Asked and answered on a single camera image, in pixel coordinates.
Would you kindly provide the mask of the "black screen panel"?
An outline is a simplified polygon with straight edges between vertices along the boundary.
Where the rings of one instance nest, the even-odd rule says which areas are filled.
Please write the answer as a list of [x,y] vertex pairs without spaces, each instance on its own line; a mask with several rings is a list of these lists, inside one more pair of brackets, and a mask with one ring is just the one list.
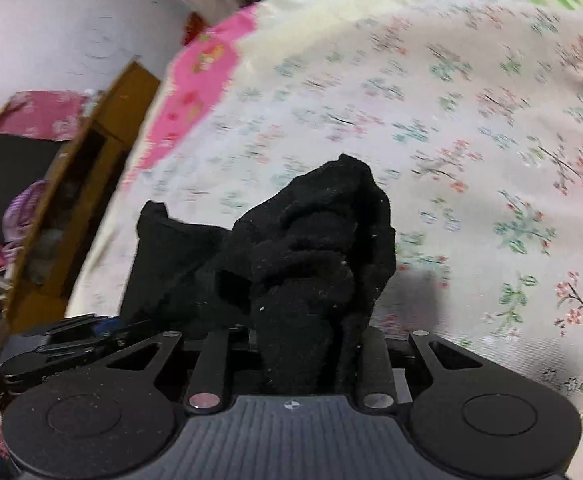
[[5,243],[3,217],[12,201],[42,180],[65,141],[0,134],[0,245]]

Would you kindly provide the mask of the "pink floral cloth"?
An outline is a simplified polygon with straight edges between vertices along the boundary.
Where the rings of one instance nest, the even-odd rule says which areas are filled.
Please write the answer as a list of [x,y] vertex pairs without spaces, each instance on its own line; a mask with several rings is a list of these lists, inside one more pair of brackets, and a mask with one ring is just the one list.
[[[84,92],[17,92],[0,113],[0,134],[69,142],[81,130],[89,100]],[[0,271],[13,263],[18,253],[4,252],[3,247],[0,245]]]

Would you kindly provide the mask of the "pink patterned blanket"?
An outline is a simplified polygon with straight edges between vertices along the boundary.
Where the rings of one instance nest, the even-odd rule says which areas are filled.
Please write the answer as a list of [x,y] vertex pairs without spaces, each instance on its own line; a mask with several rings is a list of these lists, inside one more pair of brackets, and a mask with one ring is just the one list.
[[240,60],[238,43],[257,28],[252,4],[211,26],[194,13],[185,23],[182,49],[168,66],[130,154],[121,186],[167,157],[223,99]]

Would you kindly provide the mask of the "purple patterned cloth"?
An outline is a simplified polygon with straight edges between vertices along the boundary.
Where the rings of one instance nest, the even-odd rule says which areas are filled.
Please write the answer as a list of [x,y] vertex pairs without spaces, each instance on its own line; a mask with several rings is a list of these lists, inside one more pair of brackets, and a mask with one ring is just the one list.
[[37,180],[18,194],[6,208],[2,220],[4,252],[17,252],[24,244],[48,185],[47,180]]

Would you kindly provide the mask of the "black pants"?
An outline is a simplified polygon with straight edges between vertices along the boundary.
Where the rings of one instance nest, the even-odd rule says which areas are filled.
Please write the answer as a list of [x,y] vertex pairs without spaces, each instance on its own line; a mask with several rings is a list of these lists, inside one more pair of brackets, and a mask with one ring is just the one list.
[[243,214],[231,229],[147,202],[120,317],[185,336],[243,326],[269,390],[334,394],[357,378],[362,336],[395,274],[387,194],[341,155]]

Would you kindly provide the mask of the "brown wooden headboard shelf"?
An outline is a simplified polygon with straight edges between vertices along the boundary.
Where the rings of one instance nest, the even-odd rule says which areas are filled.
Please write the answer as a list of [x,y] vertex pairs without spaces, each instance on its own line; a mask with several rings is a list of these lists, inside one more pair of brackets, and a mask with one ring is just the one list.
[[64,318],[159,79],[132,61],[58,153],[19,253],[4,318],[13,334]]

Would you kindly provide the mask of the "floral white bedsheet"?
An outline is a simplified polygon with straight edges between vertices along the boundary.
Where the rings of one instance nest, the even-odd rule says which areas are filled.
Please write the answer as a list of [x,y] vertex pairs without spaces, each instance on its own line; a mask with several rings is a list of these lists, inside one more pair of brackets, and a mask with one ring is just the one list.
[[[121,182],[68,313],[120,309],[147,200],[232,226],[349,154],[391,203],[374,324],[551,387],[583,429],[583,0],[264,0],[223,99]],[[571,478],[583,479],[583,435]]]

